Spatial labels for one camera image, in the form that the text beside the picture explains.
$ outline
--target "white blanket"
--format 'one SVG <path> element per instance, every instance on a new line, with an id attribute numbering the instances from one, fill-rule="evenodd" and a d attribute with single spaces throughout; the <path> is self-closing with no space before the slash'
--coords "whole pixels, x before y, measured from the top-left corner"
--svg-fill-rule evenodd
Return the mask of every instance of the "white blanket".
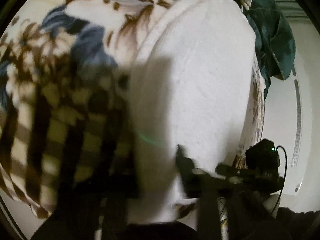
<path id="1" fill-rule="evenodd" d="M 184 202 L 175 168 L 178 144 L 199 168 L 239 149 L 255 34 L 232 0 L 180 0 L 150 32 L 136 58 L 130 108 L 140 200 L 129 223 L 175 220 Z"/>

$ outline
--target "white fabric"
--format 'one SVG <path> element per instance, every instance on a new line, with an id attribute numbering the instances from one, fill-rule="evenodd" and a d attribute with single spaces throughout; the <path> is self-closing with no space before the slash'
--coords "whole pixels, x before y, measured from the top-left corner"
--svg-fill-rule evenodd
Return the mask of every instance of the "white fabric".
<path id="1" fill-rule="evenodd" d="M 178 144 L 213 174 L 239 149 L 255 34 L 232 0 L 178 1 L 142 45 L 131 73 L 130 111 L 142 198 L 129 223 L 169 222 L 182 203 Z"/>

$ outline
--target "dark green cloth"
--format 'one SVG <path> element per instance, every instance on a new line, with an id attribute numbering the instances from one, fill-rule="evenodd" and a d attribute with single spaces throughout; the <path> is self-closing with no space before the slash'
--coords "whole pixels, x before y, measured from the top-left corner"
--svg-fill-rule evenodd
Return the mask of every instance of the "dark green cloth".
<path id="1" fill-rule="evenodd" d="M 274 0 L 253 0 L 244 14 L 256 34 L 256 54 L 265 79 L 266 98 L 270 77 L 280 75 L 286 80 L 293 69 L 296 53 L 293 34 Z"/>

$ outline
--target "floral blanket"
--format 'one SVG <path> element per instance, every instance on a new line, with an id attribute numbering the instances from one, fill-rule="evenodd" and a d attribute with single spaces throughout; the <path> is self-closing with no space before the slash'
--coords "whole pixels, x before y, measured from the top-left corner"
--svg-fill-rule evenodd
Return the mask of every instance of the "floral blanket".
<path id="1" fill-rule="evenodd" d="M 46 218 L 59 188 L 74 187 L 102 160 L 131 151 L 131 63 L 175 1 L 23 5 L 0 40 L 0 187 L 11 198 Z M 256 62 L 240 154 L 260 139 L 263 89 Z"/>

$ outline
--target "cord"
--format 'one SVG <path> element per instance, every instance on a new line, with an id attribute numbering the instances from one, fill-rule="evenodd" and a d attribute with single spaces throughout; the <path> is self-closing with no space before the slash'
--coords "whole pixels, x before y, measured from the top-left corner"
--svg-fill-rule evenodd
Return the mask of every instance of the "cord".
<path id="1" fill-rule="evenodd" d="M 288 164 L 288 160 L 287 160 L 287 152 L 285 151 L 284 147 L 283 147 L 283 146 L 280 146 L 280 145 L 276 148 L 276 152 L 278 151 L 278 148 L 281 148 L 281 149 L 283 150 L 283 152 L 284 152 L 284 156 L 285 156 L 285 167 L 284 167 L 284 176 L 283 176 L 283 178 L 284 178 L 284 182 L 285 182 L 285 176 L 287 175 L 287 164 Z M 275 204 L 275 206 L 274 206 L 274 208 L 273 208 L 273 210 L 272 210 L 272 212 L 271 212 L 271 215 L 272 215 L 272 214 L 273 214 L 273 212 L 276 210 L 276 207 L 277 207 L 277 205 L 278 205 L 278 203 L 279 203 L 279 201 L 280 201 L 280 197 L 281 197 L 281 194 L 282 194 L 283 188 L 284 188 L 284 184 L 283 184 L 282 189 L 281 189 L 281 191 L 280 191 L 280 194 L 279 194 L 278 200 L 277 200 L 277 202 L 276 202 L 276 204 Z"/>

